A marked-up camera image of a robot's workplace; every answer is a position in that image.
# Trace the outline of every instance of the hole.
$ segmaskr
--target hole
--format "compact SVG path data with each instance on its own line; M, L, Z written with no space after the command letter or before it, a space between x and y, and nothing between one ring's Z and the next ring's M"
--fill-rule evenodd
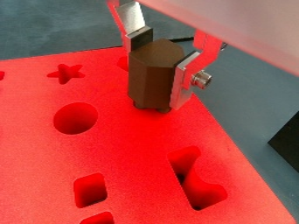
M95 173L77 179L74 183L75 202L79 208L89 207L109 197L105 177Z
M49 73L47 77L58 78L62 85L67 84L73 78L85 78L86 74L81 72L83 65L67 66L59 64L59 71Z
M202 210L229 197L222 185L209 184L201 179L194 166L199 156L198 147L189 147L169 154L175 176L194 210Z
M77 135L90 130L99 119L95 107L85 102L65 106L54 117L54 127L67 135Z
M105 212L83 220L81 224L115 224L114 216L110 212Z

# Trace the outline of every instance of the star-shaped hole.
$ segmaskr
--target star-shaped hole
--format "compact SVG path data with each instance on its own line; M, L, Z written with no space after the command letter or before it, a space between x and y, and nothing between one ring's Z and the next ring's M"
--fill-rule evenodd
M47 77L59 78L62 85L67 84L73 78L85 78L86 74L81 72L83 65L67 66L59 64L59 71L49 73Z

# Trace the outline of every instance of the circular hole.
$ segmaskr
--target circular hole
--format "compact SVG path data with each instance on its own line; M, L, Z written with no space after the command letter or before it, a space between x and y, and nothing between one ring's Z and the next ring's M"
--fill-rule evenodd
M99 112L86 102L65 106L54 117L54 126L59 132L77 135L90 130L99 119Z

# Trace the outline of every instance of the shape sorter board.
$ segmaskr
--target shape sorter board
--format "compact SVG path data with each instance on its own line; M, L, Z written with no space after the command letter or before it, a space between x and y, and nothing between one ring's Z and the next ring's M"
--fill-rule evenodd
M296 223L195 97L134 107L125 56L0 62L0 223Z

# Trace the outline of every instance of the gray floor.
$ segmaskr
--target gray floor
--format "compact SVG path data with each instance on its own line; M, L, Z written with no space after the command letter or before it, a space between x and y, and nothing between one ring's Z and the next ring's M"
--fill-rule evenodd
M193 29L145 9L155 36L189 38ZM181 43L186 52L193 43ZM105 0L2 0L0 60L119 46ZM299 173L268 141L299 110L299 78L229 47L209 67L210 88L195 90L299 222Z
M158 38L194 34L146 7L145 19ZM0 60L121 45L106 0L0 0Z

